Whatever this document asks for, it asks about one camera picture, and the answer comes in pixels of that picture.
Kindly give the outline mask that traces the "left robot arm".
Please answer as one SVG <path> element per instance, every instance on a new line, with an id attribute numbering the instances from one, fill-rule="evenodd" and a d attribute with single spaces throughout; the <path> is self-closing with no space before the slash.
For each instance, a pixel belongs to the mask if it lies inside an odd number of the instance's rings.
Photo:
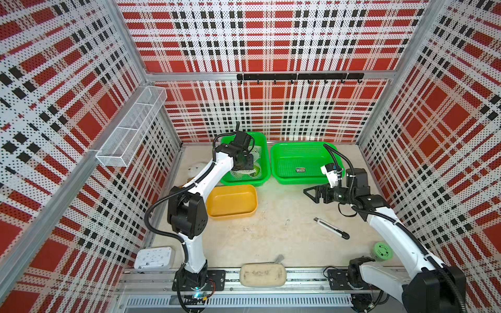
<path id="1" fill-rule="evenodd" d="M 254 156 L 249 146 L 254 139 L 240 130 L 240 123 L 230 133 L 219 134 L 213 140 L 212 159 L 192 180 L 181 188 L 174 187 L 145 212 L 144 224 L 156 235 L 178 240 L 183 248 L 184 262 L 177 271 L 176 292 L 181 288 L 199 291 L 210 282 L 208 263 L 203 252 L 202 233 L 208 214 L 206 201 L 219 181 L 232 170 L 250 170 Z M 168 203 L 168 224 L 173 232 L 165 232 L 151 225 L 151 215 L 160 204 Z"/>

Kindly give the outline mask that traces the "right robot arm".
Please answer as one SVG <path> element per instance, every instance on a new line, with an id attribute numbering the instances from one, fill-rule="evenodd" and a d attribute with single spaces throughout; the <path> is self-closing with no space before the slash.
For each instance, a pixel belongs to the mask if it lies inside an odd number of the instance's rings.
<path id="1" fill-rule="evenodd" d="M 347 283 L 354 290 L 373 285 L 399 301 L 407 312 L 467 312 L 465 274 L 434 255 L 399 220 L 378 194 L 371 194 L 367 172 L 328 144 L 324 148 L 333 161 L 322 166 L 327 183 L 312 188 L 314 203 L 338 203 L 353 210 L 376 230 L 403 264 L 398 273 L 377 264 L 371 257 L 352 259 Z"/>

